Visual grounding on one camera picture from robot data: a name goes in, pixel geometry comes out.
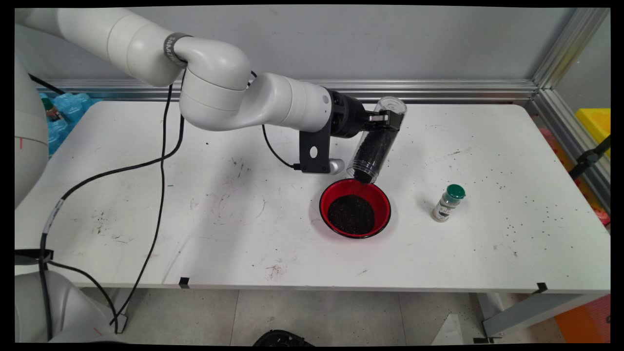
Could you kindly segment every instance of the black cable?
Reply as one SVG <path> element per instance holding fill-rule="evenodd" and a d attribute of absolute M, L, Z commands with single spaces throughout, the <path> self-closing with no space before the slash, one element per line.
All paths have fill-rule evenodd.
<path fill-rule="evenodd" d="M 85 277 L 89 278 L 89 280 L 91 280 L 91 282 L 93 284 L 95 284 L 95 286 L 100 290 L 100 292 L 102 292 L 102 295 L 104 295 L 104 297 L 106 298 L 106 302 L 109 303 L 110 309 L 113 311 L 113 316 L 114 316 L 114 320 L 115 320 L 115 334 L 117 334 L 117 312 L 115 311 L 115 305 L 113 304 L 113 301 L 110 299 L 109 295 L 106 293 L 106 291 L 104 291 L 104 288 L 102 288 L 102 286 L 95 280 L 93 279 L 93 277 L 91 277 L 87 272 L 80 270 L 78 268 L 73 268 L 70 267 L 68 265 L 64 265 L 64 264 L 60 264 L 57 262 L 53 262 L 53 261 L 49 261 L 48 262 L 51 265 L 55 265 L 56 267 L 60 267 L 60 268 L 65 268 L 65 269 L 69 269 L 69 270 L 73 270 L 74 272 L 78 272 L 82 275 L 84 275 Z"/>
<path fill-rule="evenodd" d="M 254 78 L 257 78 L 258 75 L 256 74 L 256 72 L 252 71 L 251 75 Z M 280 156 L 278 156 L 278 154 L 275 152 L 275 150 L 273 150 L 271 143 L 269 142 L 269 139 L 266 137 L 266 129 L 265 129 L 265 125 L 262 125 L 262 134 L 264 134 L 265 136 L 265 141 L 266 141 L 266 146 L 269 147 L 269 150 L 273 153 L 273 155 L 275 155 L 275 157 L 277 157 L 278 160 L 281 161 L 281 163 L 283 163 L 284 165 L 286 165 L 287 167 L 290 167 L 292 169 L 298 169 L 296 166 L 298 166 L 298 164 L 288 164 L 288 162 L 284 161 Z"/>
<path fill-rule="evenodd" d="M 278 156 L 278 154 L 273 150 L 273 148 L 271 147 L 271 143 L 269 143 L 269 139 L 266 137 L 266 129 L 264 124 L 262 125 L 262 134 L 265 135 L 266 146 L 269 147 L 269 150 L 273 153 L 273 155 L 275 155 L 275 157 L 277 157 L 277 159 L 280 160 L 281 163 L 285 164 L 287 167 L 294 169 L 294 165 L 288 164 L 286 161 L 281 159 L 281 157 Z"/>
<path fill-rule="evenodd" d="M 184 82 L 184 76 L 185 75 L 186 75 L 186 71 L 184 71 L 184 74 L 182 76 L 182 82 Z M 165 117 L 163 119 L 163 128 L 165 128 L 165 126 L 166 126 L 166 118 L 167 118 L 167 112 L 168 112 L 168 109 L 169 109 L 169 104 L 171 102 L 172 89 L 173 89 L 173 84 L 169 86 L 169 92 L 168 92 L 168 96 L 167 96 L 167 104 L 165 105 Z M 49 300 L 49 294 L 48 294 L 48 289 L 47 289 L 46 276 L 45 276 L 45 273 L 44 273 L 44 271 L 45 271 L 45 268 L 44 268 L 44 258 L 45 258 L 45 251 L 46 251 L 47 235 L 48 235 L 49 229 L 52 226 L 54 218 L 56 217 L 56 214 L 58 213 L 59 209 L 62 206 L 62 203 L 74 191 L 78 190 L 83 185 L 92 182 L 93 180 L 99 179 L 101 177 L 109 176 L 109 175 L 115 174 L 115 173 L 124 172 L 124 171 L 130 171 L 132 169 L 138 169 L 138 168 L 141 168 L 141 167 L 149 166 L 149 165 L 152 165 L 154 163 L 162 162 L 165 159 L 168 159 L 169 157 L 173 156 L 178 151 L 178 149 L 180 148 L 180 145 L 182 144 L 183 135 L 184 135 L 184 117 L 182 116 L 182 114 L 180 114 L 180 135 L 178 137 L 178 142 L 177 142 L 176 146 L 173 148 L 173 150 L 171 152 L 169 152 L 167 155 L 163 155 L 162 157 L 159 157 L 158 159 L 154 159 L 154 160 L 151 160 L 151 161 L 148 161 L 148 162 L 144 162 L 142 164 L 137 164 L 137 165 L 134 165 L 134 166 L 128 166 L 128 167 L 123 167 L 123 168 L 119 168 L 119 169 L 114 169 L 112 171 L 103 172 L 103 173 L 94 175 L 93 177 L 90 177 L 90 178 L 88 178 L 86 180 L 83 180 L 82 182 L 78 183 L 77 185 L 75 185 L 74 187 L 69 189 L 61 197 L 60 201 L 56 204 L 54 210 L 52 210 L 52 213 L 50 214 L 50 217 L 47 220 L 46 226 L 45 226 L 43 232 L 41 233 L 41 242 L 40 242 L 40 248 L 39 248 L 40 249 L 40 255 L 39 255 L 39 276 L 41 278 L 41 285 L 42 285 L 42 291 L 43 291 L 43 296 L 44 296 L 44 306 L 46 308 L 46 324 L 47 324 L 48 340 L 50 340 L 52 338 L 52 318 L 51 318 L 50 300 Z M 164 138 L 165 138 L 165 134 L 163 134 L 163 153 L 164 153 L 164 148 L 165 148 L 165 143 L 164 143 L 165 140 L 164 140 Z M 141 269 L 141 272 L 139 274 L 139 277 L 138 277 L 138 279 L 137 279 L 133 289 L 130 291 L 130 295 L 128 296 L 128 299 L 125 301 L 125 303 L 123 304 L 122 308 L 119 310 L 119 313 L 115 314 L 114 319 L 111 320 L 110 324 L 114 323 L 117 320 L 117 317 L 119 316 L 121 311 L 124 309 L 124 307 L 130 301 L 130 298 L 131 298 L 132 294 L 134 293 L 134 290 L 136 289 L 137 284 L 139 283 L 139 280 L 141 279 L 141 276 L 143 275 L 143 271 L 145 270 L 145 266 L 147 265 L 147 261 L 149 260 L 151 254 L 152 254 L 152 251 L 154 249 L 154 245 L 155 245 L 155 242 L 156 242 L 156 237 L 158 236 L 158 228 L 160 226 L 160 217 L 161 217 L 161 214 L 162 214 L 162 206 L 163 206 L 162 201 L 163 201 L 163 197 L 164 197 L 164 195 L 161 196 L 160 212 L 158 214 L 157 231 L 156 231 L 156 236 L 154 237 L 154 241 L 152 242 L 152 247 L 150 248 L 150 252 L 149 252 L 149 254 L 148 254 L 148 256 L 147 256 L 147 258 L 145 260 L 143 268 Z"/>
<path fill-rule="evenodd" d="M 256 75 L 256 72 L 254 72 L 254 71 L 252 71 L 252 72 L 251 72 L 251 75 L 252 75 L 254 78 L 257 78 L 257 77 L 258 77 L 258 75 Z M 250 82 L 247 82 L 247 87 L 250 87 L 250 86 L 251 86 L 251 83 L 250 83 Z"/>
<path fill-rule="evenodd" d="M 169 101 L 171 100 L 172 87 L 173 85 L 169 86 L 169 94 L 167 96 L 167 105 L 165 105 L 165 115 L 163 116 L 163 119 L 162 119 L 162 157 L 165 157 L 165 145 L 167 141 L 167 111 L 169 110 Z M 160 182 L 160 208 L 158 209 L 158 220 L 156 221 L 156 233 L 154 233 L 154 240 L 152 241 L 152 246 L 150 247 L 150 251 L 147 253 L 147 257 L 145 258 L 145 262 L 143 263 L 143 267 L 141 268 L 139 277 L 137 277 L 137 281 L 134 282 L 134 286 L 132 287 L 132 290 L 130 290 L 130 294 L 128 295 L 128 298 L 125 300 L 124 304 L 121 306 L 121 308 L 117 312 L 117 315 L 115 316 L 115 318 L 117 318 L 117 316 L 121 314 L 125 306 L 130 302 L 130 299 L 132 298 L 132 295 L 134 294 L 134 291 L 137 289 L 137 285 L 139 284 L 139 281 L 141 280 L 141 277 L 143 276 L 143 271 L 145 271 L 145 268 L 147 267 L 147 261 L 150 260 L 150 257 L 152 256 L 152 251 L 154 251 L 154 247 L 156 246 L 156 239 L 158 238 L 158 230 L 160 229 L 160 218 L 162 216 L 162 206 L 163 206 L 163 203 L 165 202 L 165 159 L 162 159 L 162 161 L 160 161 L 160 180 L 161 180 Z"/>
<path fill-rule="evenodd" d="M 53 86 L 52 84 L 49 84 L 49 83 L 48 83 L 48 82 L 46 82 L 46 81 L 42 81 L 41 79 L 39 79 L 39 78 L 37 78 L 37 77 L 33 76 L 33 75 L 32 75 L 32 74 L 30 74 L 30 73 L 28 74 L 28 76 L 31 78 L 31 80 L 32 80 L 33 82 L 35 82 L 35 83 L 39 83 L 39 85 L 42 85 L 42 86 L 44 86 L 44 87 L 46 87 L 46 88 L 50 89 L 51 91 L 54 91 L 54 92 L 55 92 L 55 93 L 57 93 L 58 95 L 63 95 L 63 94 L 65 94 L 65 92 L 64 92 L 64 91 L 62 91 L 62 90 L 60 90 L 59 88 L 57 88 L 57 87 Z"/>
<path fill-rule="evenodd" d="M 47 341 L 52 339 L 52 310 L 50 309 L 50 297 L 47 293 L 46 270 L 43 259 L 39 257 L 39 279 L 41 280 L 41 290 L 43 291 L 43 304 L 46 310 Z"/>

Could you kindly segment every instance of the blue plastic bag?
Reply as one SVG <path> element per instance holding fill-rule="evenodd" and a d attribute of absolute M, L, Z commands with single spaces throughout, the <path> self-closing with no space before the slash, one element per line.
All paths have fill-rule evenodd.
<path fill-rule="evenodd" d="M 39 93 L 39 97 L 45 98 L 47 95 L 45 93 Z M 103 99 L 91 99 L 84 93 L 71 94 L 70 92 L 52 99 L 52 103 L 62 114 L 63 119 L 54 122 L 48 120 L 47 122 L 49 157 L 52 157 L 56 150 L 58 150 L 63 141 L 65 141 L 65 138 L 80 121 L 82 116 L 84 116 L 87 110 L 96 102 L 102 100 Z"/>

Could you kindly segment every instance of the green lid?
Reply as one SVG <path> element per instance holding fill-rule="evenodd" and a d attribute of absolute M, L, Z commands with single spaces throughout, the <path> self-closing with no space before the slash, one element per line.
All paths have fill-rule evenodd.
<path fill-rule="evenodd" d="M 41 101 L 43 101 L 43 107 L 46 108 L 46 111 L 49 111 L 54 107 L 52 101 L 50 101 L 50 99 L 48 99 L 47 97 L 44 97 L 43 99 L 41 99 Z"/>
<path fill-rule="evenodd" d="M 449 202 L 459 202 L 466 196 L 466 192 L 464 188 L 457 184 L 451 184 L 446 188 L 446 199 Z"/>

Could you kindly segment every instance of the black mounting bracket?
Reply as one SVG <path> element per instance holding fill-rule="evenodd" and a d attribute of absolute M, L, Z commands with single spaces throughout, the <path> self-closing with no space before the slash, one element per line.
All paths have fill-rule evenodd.
<path fill-rule="evenodd" d="M 587 171 L 594 163 L 598 162 L 602 155 L 611 147 L 611 134 L 605 140 L 603 140 L 595 149 L 587 150 L 583 152 L 577 159 L 577 165 L 568 172 L 572 179 L 580 177 L 585 171 Z"/>
<path fill-rule="evenodd" d="M 331 118 L 318 132 L 299 132 L 299 163 L 303 173 L 329 173 L 329 137 Z M 316 148 L 316 157 L 310 156 L 310 150 Z"/>

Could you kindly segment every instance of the floor tile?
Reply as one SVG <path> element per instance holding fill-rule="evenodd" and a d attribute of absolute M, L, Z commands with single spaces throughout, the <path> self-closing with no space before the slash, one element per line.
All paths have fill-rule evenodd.
<path fill-rule="evenodd" d="M 105 303 L 95 288 L 82 289 Z M 133 344 L 229 345 L 237 290 L 137 289 L 121 338 Z"/>
<path fill-rule="evenodd" d="M 476 294 L 402 292 L 399 296 L 405 338 L 410 346 L 431 345 L 451 313 L 459 317 L 465 344 L 473 344 L 472 338 L 483 337 L 483 315 Z"/>
<path fill-rule="evenodd" d="M 253 345 L 271 329 L 315 346 L 405 345 L 397 293 L 241 290 L 232 345 Z"/>

